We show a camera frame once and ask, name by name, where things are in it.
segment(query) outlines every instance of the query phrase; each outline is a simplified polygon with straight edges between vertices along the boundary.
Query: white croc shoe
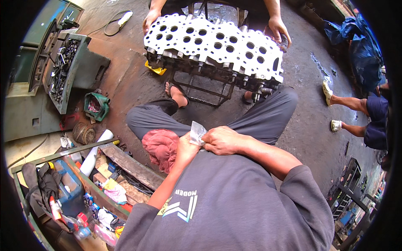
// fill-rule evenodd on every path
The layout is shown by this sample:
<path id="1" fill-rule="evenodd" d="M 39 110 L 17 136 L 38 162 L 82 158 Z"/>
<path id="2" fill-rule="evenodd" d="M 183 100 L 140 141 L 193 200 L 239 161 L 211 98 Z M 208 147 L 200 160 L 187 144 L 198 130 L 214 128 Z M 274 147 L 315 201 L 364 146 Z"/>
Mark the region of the white croc shoe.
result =
<path id="1" fill-rule="evenodd" d="M 327 105 L 331 106 L 331 104 L 329 103 L 329 100 L 332 97 L 333 91 L 329 88 L 328 82 L 326 80 L 322 81 L 322 91 L 325 94 L 325 100 L 327 102 Z"/>
<path id="2" fill-rule="evenodd" d="M 342 121 L 340 120 L 331 120 L 331 129 L 336 132 L 342 129 Z"/>

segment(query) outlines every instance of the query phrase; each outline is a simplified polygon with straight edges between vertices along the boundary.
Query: blue tarp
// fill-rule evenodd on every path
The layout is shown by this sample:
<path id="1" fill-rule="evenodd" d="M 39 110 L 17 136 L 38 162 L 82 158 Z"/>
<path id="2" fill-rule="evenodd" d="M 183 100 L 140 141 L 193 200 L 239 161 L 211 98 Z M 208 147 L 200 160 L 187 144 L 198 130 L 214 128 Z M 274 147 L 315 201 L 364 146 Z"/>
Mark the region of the blue tarp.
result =
<path id="1" fill-rule="evenodd" d="M 352 41 L 349 47 L 352 71 L 357 83 L 361 84 L 363 89 L 373 92 L 384 82 L 380 71 L 384 65 L 381 51 L 361 14 L 356 18 L 347 17 L 342 25 L 325 21 L 324 30 L 332 45 L 346 40 Z"/>

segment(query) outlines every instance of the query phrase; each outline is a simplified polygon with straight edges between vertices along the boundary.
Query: printed logo on shirt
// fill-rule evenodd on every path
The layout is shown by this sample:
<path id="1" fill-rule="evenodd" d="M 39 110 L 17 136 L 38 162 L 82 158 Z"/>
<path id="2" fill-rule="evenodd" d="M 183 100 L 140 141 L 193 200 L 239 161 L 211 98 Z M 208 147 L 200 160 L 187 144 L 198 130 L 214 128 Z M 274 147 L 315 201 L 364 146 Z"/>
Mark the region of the printed logo on shirt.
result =
<path id="1" fill-rule="evenodd" d="M 184 211 L 183 209 L 181 209 L 180 206 L 180 202 L 176 202 L 173 203 L 171 205 L 168 205 L 170 200 L 172 199 L 172 197 L 170 197 L 166 203 L 163 205 L 162 209 L 159 211 L 158 215 L 162 214 L 162 218 L 170 215 L 172 213 L 177 212 L 177 216 L 180 217 L 182 220 L 184 220 L 185 222 L 189 222 L 190 219 L 193 218 L 193 214 L 194 214 L 194 210 L 195 210 L 195 206 L 197 205 L 197 190 L 195 191 L 183 191 L 180 189 L 177 189 L 174 194 L 177 194 L 179 196 L 188 196 L 190 197 L 190 202 L 189 202 L 189 208 L 188 211 Z"/>

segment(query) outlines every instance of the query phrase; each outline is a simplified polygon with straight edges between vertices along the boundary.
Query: gray t-shirt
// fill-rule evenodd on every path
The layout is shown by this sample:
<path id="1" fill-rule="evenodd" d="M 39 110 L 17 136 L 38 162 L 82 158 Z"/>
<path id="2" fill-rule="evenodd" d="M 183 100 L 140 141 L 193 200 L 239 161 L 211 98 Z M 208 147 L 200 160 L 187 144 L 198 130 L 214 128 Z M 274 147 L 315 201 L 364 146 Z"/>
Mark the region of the gray t-shirt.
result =
<path id="1" fill-rule="evenodd" d="M 138 203 L 118 250 L 325 250 L 332 213 L 310 169 L 293 168 L 277 191 L 270 174 L 241 155 L 200 151 L 159 211 Z"/>

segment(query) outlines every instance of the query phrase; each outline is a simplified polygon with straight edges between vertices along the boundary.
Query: rusty floor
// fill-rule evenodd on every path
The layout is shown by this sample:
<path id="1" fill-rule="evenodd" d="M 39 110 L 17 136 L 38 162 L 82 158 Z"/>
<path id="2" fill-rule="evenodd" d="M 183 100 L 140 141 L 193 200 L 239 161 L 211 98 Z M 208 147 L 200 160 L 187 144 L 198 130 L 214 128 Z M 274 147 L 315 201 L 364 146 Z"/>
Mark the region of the rusty floor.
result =
<path id="1" fill-rule="evenodd" d="M 147 0 L 76 0 L 85 9 L 80 23 L 80 34 L 88 34 L 106 24 L 115 13 L 131 9 L 133 16 L 126 26 L 113 37 L 103 30 L 92 33 L 89 49 L 109 57 L 111 63 L 106 70 L 101 89 L 111 99 L 110 111 L 105 120 L 95 126 L 96 131 L 110 129 L 133 152 L 133 157 L 142 164 L 150 164 L 141 142 L 125 123 L 127 111 L 136 105 L 165 97 L 163 81 L 167 76 L 158 76 L 144 67 L 146 61 L 142 34 L 142 21 L 148 13 Z M 339 177 L 350 157 L 354 157 L 363 168 L 370 171 L 375 162 L 374 150 L 366 148 L 363 138 L 356 138 L 345 130 L 332 132 L 330 121 L 342 120 L 348 124 L 366 125 L 367 117 L 361 112 L 334 105 L 327 107 L 321 84 L 323 75 L 313 62 L 311 54 L 330 74 L 334 93 L 338 96 L 356 96 L 347 76 L 341 71 L 328 53 L 327 39 L 310 23 L 299 16 L 285 1 L 281 1 L 282 19 L 291 35 L 293 45 L 284 54 L 284 84 L 294 87 L 299 94 L 299 104 L 287 128 L 276 146 L 295 155 L 308 165 L 322 193 L 327 194 L 331 180 Z M 211 85 L 203 80 L 203 85 Z M 232 99 L 220 108 L 192 103 L 188 109 L 178 111 L 173 117 L 179 122 L 191 124 L 192 120 L 207 129 L 225 125 L 242 116 L 250 107 L 242 104 L 243 91 L 235 88 Z M 345 145 L 350 142 L 348 156 L 344 157 Z"/>

